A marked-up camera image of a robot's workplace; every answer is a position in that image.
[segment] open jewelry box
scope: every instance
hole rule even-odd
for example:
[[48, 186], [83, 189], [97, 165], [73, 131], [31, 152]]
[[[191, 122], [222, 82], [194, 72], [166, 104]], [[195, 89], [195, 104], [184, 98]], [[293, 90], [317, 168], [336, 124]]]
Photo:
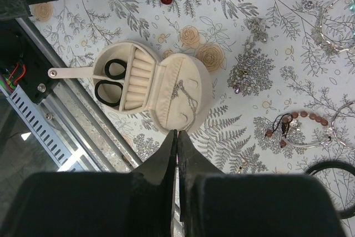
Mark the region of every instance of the open jewelry box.
[[[126, 62], [122, 80], [106, 75], [107, 70], [112, 75], [124, 71], [122, 65], [108, 63], [113, 59]], [[106, 83], [97, 87], [97, 93], [107, 102], [117, 102], [120, 97], [119, 105], [108, 108], [121, 114], [148, 110], [157, 129], [165, 134], [171, 129], [190, 133], [199, 129], [212, 102], [210, 75], [198, 59], [173, 54], [161, 61], [150, 48], [134, 41], [107, 46], [97, 56], [93, 67], [52, 68], [48, 75], [51, 78], [91, 77], [95, 86], [101, 80], [121, 83], [122, 89]]]

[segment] rose print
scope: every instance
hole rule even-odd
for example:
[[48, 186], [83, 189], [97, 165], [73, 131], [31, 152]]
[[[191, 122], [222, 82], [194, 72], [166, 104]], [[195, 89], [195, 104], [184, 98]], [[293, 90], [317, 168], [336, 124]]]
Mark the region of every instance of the rose print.
[[225, 54], [216, 44], [206, 43], [198, 50], [196, 57], [203, 62], [209, 72], [213, 72], [220, 68]]
[[53, 5], [50, 2], [34, 5], [33, 15], [41, 22], [48, 21], [53, 13]]
[[196, 49], [200, 45], [199, 31], [195, 27], [188, 25], [181, 30], [180, 40], [184, 46]]
[[168, 56], [171, 56], [172, 54], [175, 54], [171, 49], [164, 51], [163, 53], [163, 58], [167, 58]]

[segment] botanical print fabric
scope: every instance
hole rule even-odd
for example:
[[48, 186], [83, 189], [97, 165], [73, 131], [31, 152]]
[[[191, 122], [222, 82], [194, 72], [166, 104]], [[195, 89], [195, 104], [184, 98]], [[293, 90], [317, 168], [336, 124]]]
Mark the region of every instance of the botanical print fabric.
[[[317, 20], [334, 0], [59, 0], [32, 7], [33, 21], [69, 67], [92, 65], [95, 56], [118, 40], [135, 40], [162, 58], [185, 53], [201, 60], [211, 74], [214, 103], [202, 127], [191, 135], [195, 146], [225, 173], [300, 173], [324, 159], [354, 164], [354, 152], [335, 140], [317, 148], [280, 147], [281, 131], [265, 132], [283, 113], [306, 110], [330, 119], [355, 98], [355, 53], [332, 53], [319, 47]], [[324, 17], [323, 33], [346, 47], [354, 43], [350, 0], [341, 0]], [[251, 38], [248, 21], [265, 20], [267, 43]], [[238, 74], [242, 91], [233, 86]], [[93, 96], [89, 79], [80, 82]], [[142, 160], [160, 146], [164, 136], [148, 112], [120, 115], [100, 105]], [[322, 138], [324, 128], [300, 118], [289, 133], [294, 143]], [[344, 109], [336, 121], [338, 135], [355, 146], [355, 111]], [[318, 177], [337, 205], [355, 202], [351, 175], [328, 171]], [[349, 236], [355, 219], [342, 221]]]

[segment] gemstone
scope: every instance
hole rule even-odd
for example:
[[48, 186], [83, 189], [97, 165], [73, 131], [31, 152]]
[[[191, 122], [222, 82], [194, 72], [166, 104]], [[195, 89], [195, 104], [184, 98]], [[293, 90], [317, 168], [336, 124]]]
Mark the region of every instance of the gemstone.
[[267, 137], [271, 137], [272, 136], [272, 130], [267, 130], [266, 133], [265, 133], [265, 136]]
[[289, 122], [288, 117], [283, 117], [281, 121], [283, 124], [287, 124]]
[[321, 124], [322, 126], [328, 126], [329, 122], [326, 119], [322, 119]]
[[173, 0], [160, 0], [160, 1], [165, 5], [170, 5], [173, 2]]
[[316, 117], [317, 117], [317, 115], [315, 115], [314, 113], [310, 114], [310, 119], [314, 120], [314, 119], [316, 119]]
[[293, 116], [294, 119], [298, 118], [298, 112], [292, 112], [291, 115]]
[[234, 93], [239, 94], [240, 93], [240, 87], [238, 87], [238, 86], [234, 87]]
[[350, 0], [349, 9], [350, 9], [352, 12], [355, 12], [355, 0]]
[[308, 113], [305, 111], [301, 111], [300, 115], [301, 117], [305, 118], [308, 115]]
[[281, 146], [281, 147], [285, 147], [286, 145], [287, 145], [286, 142], [285, 142], [284, 140], [281, 140], [280, 146]]

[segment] bangle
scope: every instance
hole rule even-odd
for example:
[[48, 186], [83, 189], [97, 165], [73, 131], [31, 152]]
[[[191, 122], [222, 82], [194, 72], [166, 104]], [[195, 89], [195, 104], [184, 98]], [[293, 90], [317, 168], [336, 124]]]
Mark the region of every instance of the bangle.
[[[311, 166], [309, 169], [305, 171], [305, 174], [314, 176], [318, 172], [321, 172], [325, 169], [342, 169], [349, 173], [351, 173], [355, 177], [355, 168], [348, 163], [341, 162], [341, 161], [324, 161], [317, 163]], [[341, 219], [349, 219], [355, 216], [355, 204], [350, 206], [350, 208], [345, 208], [344, 210], [339, 211], [338, 214]]]
[[[332, 8], [338, 1], [340, 0], [335, 0], [333, 1], [332, 3], [330, 3], [325, 9], [324, 11], [322, 12], [322, 15], [320, 17], [320, 20], [319, 20], [319, 36], [323, 39], [323, 41], [326, 43], [326, 44], [329, 44], [336, 52], [343, 52], [343, 51], [351, 51], [351, 52], [354, 52], [355, 51], [355, 45], [349, 47], [349, 48], [345, 48], [343, 46], [340, 46], [340, 45], [337, 45], [335, 43], [332, 43], [330, 42], [329, 40], [327, 40], [323, 34], [323, 30], [322, 30], [322, 26], [323, 26], [323, 20], [324, 20], [324, 16], [325, 14], [328, 12], [328, 10], [330, 8]], [[355, 0], [351, 0], [351, 3], [350, 3], [350, 10], [353, 12], [353, 14], [355, 14]]]
[[[294, 119], [297, 119], [298, 116], [301, 116], [302, 118], [309, 117], [311, 120], [315, 120], [317, 123], [320, 123], [323, 127], [326, 127], [326, 135], [324, 136], [324, 140], [322, 140], [320, 142], [310, 143], [310, 144], [291, 143], [287, 139], [287, 133], [288, 133], [290, 127], [293, 126], [293, 123], [296, 123], [296, 121]], [[330, 133], [327, 131], [328, 130], [327, 126], [328, 126], [329, 122], [326, 119], [315, 115], [314, 113], [308, 114], [306, 111], [301, 111], [301, 112], [292, 112], [291, 114], [287, 113], [284, 115], [279, 115], [273, 123], [272, 130], [271, 129], [267, 130], [265, 136], [271, 137], [272, 134], [277, 130], [280, 123], [282, 123], [282, 125], [281, 125], [282, 137], [281, 137], [281, 141], [280, 141], [281, 148], [283, 148], [287, 145], [290, 145], [290, 146], [296, 147], [296, 148], [314, 148], [314, 147], [318, 147], [320, 145], [328, 145], [332, 141], [332, 137], [331, 137]]]
[[355, 148], [353, 147], [350, 147], [349, 145], [347, 145], [346, 143], [344, 143], [343, 141], [340, 140], [340, 138], [338, 137], [337, 135], [337, 131], [335, 130], [335, 120], [337, 119], [337, 116], [342, 113], [341, 110], [344, 109], [344, 108], [347, 108], [347, 107], [350, 107], [352, 104], [355, 103], [355, 100], [352, 100], [348, 103], [346, 103], [345, 105], [343, 105], [342, 107], [340, 107], [334, 114], [332, 120], [331, 120], [331, 127], [330, 127], [330, 130], [333, 132], [333, 135], [335, 137], [335, 139], [337, 140], [338, 143], [340, 143], [342, 146], [350, 149], [350, 150], [355, 150]]

